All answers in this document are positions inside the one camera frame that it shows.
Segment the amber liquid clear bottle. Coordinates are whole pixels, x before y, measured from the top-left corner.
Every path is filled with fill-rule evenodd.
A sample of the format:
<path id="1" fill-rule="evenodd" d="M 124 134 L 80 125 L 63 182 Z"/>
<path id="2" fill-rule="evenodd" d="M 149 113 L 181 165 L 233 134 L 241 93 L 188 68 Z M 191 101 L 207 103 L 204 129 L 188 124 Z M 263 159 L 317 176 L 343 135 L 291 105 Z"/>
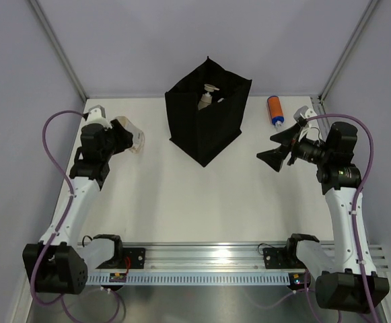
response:
<path id="1" fill-rule="evenodd" d="M 116 120 L 120 123 L 120 125 L 128 132 L 130 132 L 133 136 L 132 138 L 132 146 L 129 150 L 132 153 L 140 153 L 144 147 L 145 143 L 145 134 L 144 132 L 136 127 L 127 117 L 125 116 L 117 116 Z"/>

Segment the beige pump bottle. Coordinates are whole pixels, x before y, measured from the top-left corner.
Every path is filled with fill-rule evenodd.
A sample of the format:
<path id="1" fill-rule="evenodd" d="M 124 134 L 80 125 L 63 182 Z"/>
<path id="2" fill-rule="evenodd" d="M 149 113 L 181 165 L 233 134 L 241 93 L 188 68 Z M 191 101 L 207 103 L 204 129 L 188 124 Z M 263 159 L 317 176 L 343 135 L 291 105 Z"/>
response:
<path id="1" fill-rule="evenodd" d="M 205 93 L 201 96 L 201 99 L 198 103 L 198 110 L 202 110 L 203 108 L 206 108 L 212 103 L 212 99 L 213 99 L 212 93 L 219 91 L 219 88 L 214 85 L 206 83 L 204 85 L 204 90 Z"/>

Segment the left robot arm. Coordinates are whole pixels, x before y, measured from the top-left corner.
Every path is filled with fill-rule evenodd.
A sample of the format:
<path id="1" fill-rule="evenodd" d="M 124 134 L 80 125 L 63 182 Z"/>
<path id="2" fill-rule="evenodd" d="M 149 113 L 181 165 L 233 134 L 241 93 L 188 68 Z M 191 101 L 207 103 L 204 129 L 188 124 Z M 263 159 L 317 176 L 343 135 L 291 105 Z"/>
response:
<path id="1" fill-rule="evenodd" d="M 73 294 L 83 291 L 91 271 L 106 264 L 119 267 L 125 259 L 118 235 L 98 234 L 81 249 L 81 228 L 110 172 L 112 156 L 142 144 L 143 133 L 128 118 L 119 116 L 106 128 L 98 122 L 81 129 L 81 145 L 67 174 L 69 193 L 63 214 L 40 241 L 27 244 L 22 258 L 32 297 L 38 293 Z"/>

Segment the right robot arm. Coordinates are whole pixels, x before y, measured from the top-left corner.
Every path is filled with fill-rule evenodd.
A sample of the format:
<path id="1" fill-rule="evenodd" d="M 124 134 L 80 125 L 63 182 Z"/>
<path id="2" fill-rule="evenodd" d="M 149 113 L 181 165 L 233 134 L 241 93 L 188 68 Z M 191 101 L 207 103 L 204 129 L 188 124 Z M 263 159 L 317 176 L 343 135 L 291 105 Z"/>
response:
<path id="1" fill-rule="evenodd" d="M 278 148 L 257 154 L 274 171 L 297 159 L 316 165 L 332 221 L 334 258 L 322 249 L 320 240 L 308 234 L 292 234 L 282 248 L 264 248 L 266 268 L 306 268 L 315 279 L 319 307 L 328 310 L 368 314 L 390 290 L 371 258 L 362 216 L 361 172 L 353 164 L 357 128 L 335 122 L 326 140 L 307 137 L 308 122 L 271 136 Z"/>

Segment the orange tube near bag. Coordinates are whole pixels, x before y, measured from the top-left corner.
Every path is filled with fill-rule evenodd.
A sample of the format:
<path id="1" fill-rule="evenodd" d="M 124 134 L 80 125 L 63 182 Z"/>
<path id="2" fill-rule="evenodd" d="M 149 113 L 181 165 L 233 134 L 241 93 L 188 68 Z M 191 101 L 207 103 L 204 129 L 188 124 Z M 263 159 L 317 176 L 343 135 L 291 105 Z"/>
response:
<path id="1" fill-rule="evenodd" d="M 281 107 L 280 99 L 278 96 L 270 96 L 266 101 L 267 111 L 269 113 L 269 118 L 271 124 L 275 128 L 281 128 L 285 122 L 283 116 L 283 110 Z"/>

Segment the black canvas bag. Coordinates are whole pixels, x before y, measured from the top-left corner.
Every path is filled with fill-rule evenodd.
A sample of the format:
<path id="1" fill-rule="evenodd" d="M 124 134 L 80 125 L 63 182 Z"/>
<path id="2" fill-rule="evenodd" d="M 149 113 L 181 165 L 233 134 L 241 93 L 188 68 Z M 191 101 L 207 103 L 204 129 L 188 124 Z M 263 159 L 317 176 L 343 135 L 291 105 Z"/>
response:
<path id="1" fill-rule="evenodd" d="M 219 88 L 212 103 L 198 110 L 208 83 Z M 170 140 L 205 167 L 241 135 L 252 81 L 207 58 L 165 93 Z"/>

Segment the right side aluminium rail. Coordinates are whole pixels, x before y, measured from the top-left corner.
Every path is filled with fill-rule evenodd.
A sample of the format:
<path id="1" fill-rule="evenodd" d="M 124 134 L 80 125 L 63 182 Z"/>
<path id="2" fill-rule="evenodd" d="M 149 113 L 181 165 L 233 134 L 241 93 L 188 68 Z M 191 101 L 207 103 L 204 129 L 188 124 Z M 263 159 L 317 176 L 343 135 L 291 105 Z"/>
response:
<path id="1" fill-rule="evenodd" d="M 317 115 L 326 114 L 324 105 L 320 99 L 320 96 L 310 96 L 312 107 Z"/>

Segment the aluminium rail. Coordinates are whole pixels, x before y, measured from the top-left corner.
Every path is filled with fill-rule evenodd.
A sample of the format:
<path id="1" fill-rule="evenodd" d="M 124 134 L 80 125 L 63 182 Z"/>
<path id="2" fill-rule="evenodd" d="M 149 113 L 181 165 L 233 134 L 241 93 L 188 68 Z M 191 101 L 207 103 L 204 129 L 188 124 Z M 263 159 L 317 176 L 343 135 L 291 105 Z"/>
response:
<path id="1" fill-rule="evenodd" d="M 124 243 L 144 248 L 146 271 L 250 272 L 265 269 L 258 242 L 240 243 Z"/>
<path id="2" fill-rule="evenodd" d="M 324 105 L 320 99 L 320 96 L 310 96 L 312 107 L 317 115 L 326 114 Z"/>

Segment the left aluminium corner post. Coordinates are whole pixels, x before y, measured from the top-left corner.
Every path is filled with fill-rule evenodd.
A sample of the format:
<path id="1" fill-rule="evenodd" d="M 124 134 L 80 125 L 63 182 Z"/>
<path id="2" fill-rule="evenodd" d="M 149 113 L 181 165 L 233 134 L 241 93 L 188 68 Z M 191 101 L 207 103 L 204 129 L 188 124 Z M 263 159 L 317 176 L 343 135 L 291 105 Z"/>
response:
<path id="1" fill-rule="evenodd" d="M 26 3 L 32 10 L 32 13 L 34 14 L 35 18 L 38 20 L 38 23 L 40 24 L 40 27 L 44 32 L 46 39 L 48 40 L 51 48 L 55 52 L 55 55 L 57 56 L 61 67 L 67 74 L 67 77 L 69 78 L 74 90 L 76 91 L 80 99 L 84 103 L 86 103 L 89 96 L 87 95 L 87 92 L 85 91 L 68 56 L 66 55 L 64 48 L 61 45 L 61 42 L 59 41 L 54 31 L 54 28 L 52 27 L 52 24 L 45 13 L 45 10 L 41 6 L 41 3 L 38 0 L 27 0 Z"/>

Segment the aluminium corner post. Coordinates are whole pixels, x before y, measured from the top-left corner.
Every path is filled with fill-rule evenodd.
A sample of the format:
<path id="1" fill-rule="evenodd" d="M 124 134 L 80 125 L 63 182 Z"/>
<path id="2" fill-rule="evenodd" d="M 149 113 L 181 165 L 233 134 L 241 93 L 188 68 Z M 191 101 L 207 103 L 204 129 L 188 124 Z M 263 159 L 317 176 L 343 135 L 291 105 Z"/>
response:
<path id="1" fill-rule="evenodd" d="M 368 27 L 372 17 L 374 16 L 376 10 L 382 3 L 381 0 L 370 0 L 368 1 L 365 9 L 363 10 L 363 13 L 361 14 L 356 26 L 354 27 L 344 49 L 342 50 L 339 59 L 337 60 L 336 64 L 334 65 L 330 75 L 328 76 L 328 79 L 326 83 L 324 84 L 318 99 L 320 103 L 324 103 L 327 99 L 329 93 L 331 92 L 332 88 L 334 87 L 337 79 L 339 78 L 339 75 L 341 74 L 341 71 L 347 64 L 347 61 L 350 59 L 353 51 L 355 50 L 358 42 L 360 41 L 361 37 L 363 36 L 363 33 L 365 32 L 365 29 Z"/>
<path id="2" fill-rule="evenodd" d="M 34 14 L 35 18 L 38 20 L 38 23 L 40 24 L 40 27 L 44 32 L 46 39 L 48 40 L 51 48 L 55 52 L 55 55 L 57 56 L 61 67 L 67 74 L 67 77 L 69 78 L 74 90 L 76 91 L 80 99 L 84 103 L 86 103 L 89 96 L 87 95 L 87 92 L 85 91 L 68 56 L 66 55 L 64 48 L 61 45 L 61 42 L 59 41 L 54 31 L 54 28 L 52 27 L 52 24 L 45 13 L 45 10 L 41 6 L 41 3 L 38 0 L 27 0 L 26 3 L 32 10 L 32 13 Z"/>

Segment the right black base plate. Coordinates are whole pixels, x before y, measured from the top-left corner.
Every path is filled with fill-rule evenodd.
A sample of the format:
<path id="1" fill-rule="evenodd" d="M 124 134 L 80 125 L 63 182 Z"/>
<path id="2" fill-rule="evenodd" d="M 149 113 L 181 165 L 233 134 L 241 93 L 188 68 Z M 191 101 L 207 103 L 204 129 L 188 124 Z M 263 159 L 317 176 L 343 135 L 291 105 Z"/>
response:
<path id="1" fill-rule="evenodd" d="M 283 248 L 263 248 L 265 269 L 306 269 L 297 256 Z"/>

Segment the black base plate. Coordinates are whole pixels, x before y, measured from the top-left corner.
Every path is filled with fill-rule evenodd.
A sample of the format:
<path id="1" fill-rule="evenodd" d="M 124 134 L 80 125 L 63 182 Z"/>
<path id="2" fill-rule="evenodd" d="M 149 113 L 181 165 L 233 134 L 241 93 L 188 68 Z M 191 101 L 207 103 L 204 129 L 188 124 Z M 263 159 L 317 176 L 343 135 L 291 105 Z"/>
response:
<path id="1" fill-rule="evenodd" d="M 118 269 L 144 269 L 145 266 L 145 248 L 127 248 L 124 247 L 118 252 L 112 268 Z"/>
<path id="2" fill-rule="evenodd" d="M 283 248 L 263 248 L 265 269 L 306 269 L 297 256 Z"/>

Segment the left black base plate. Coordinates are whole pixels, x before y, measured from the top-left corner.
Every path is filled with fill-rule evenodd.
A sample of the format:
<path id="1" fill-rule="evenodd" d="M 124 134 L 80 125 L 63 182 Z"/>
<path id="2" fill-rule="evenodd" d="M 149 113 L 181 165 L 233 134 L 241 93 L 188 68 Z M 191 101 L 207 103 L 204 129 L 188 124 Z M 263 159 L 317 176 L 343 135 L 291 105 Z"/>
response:
<path id="1" fill-rule="evenodd" d="M 124 247 L 118 252 L 112 268 L 118 269 L 144 269 L 145 266 L 145 248 L 127 248 Z"/>

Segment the aluminium front rail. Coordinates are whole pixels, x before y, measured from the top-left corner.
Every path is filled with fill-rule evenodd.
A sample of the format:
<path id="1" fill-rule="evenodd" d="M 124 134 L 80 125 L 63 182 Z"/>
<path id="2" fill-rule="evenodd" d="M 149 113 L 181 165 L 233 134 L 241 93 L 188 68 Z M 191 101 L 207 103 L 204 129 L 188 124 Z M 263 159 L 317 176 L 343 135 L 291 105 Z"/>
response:
<path id="1" fill-rule="evenodd" d="M 258 242 L 240 243 L 124 243 L 144 248 L 146 271 L 250 272 L 265 269 Z"/>

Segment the right aluminium corner post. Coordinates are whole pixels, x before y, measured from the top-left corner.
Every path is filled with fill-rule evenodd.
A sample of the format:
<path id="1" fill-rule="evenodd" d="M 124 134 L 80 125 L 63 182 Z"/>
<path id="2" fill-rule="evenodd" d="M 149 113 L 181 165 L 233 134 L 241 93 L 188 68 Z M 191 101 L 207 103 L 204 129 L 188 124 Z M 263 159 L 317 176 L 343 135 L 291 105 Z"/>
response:
<path id="1" fill-rule="evenodd" d="M 363 10 L 363 13 L 361 14 L 356 26 L 354 27 L 344 49 L 342 50 L 339 59 L 337 60 L 336 64 L 334 65 L 330 75 L 328 76 L 328 79 L 326 83 L 324 84 L 318 99 L 320 103 L 324 103 L 327 99 L 329 93 L 331 92 L 332 88 L 334 87 L 337 79 L 339 78 L 339 75 L 341 74 L 341 71 L 347 64 L 347 61 L 350 59 L 353 51 L 355 50 L 358 42 L 360 41 L 361 37 L 363 36 L 363 33 L 365 32 L 365 29 L 368 27 L 372 17 L 374 16 L 376 10 L 382 3 L 381 0 L 370 0 L 368 1 L 365 9 Z"/>

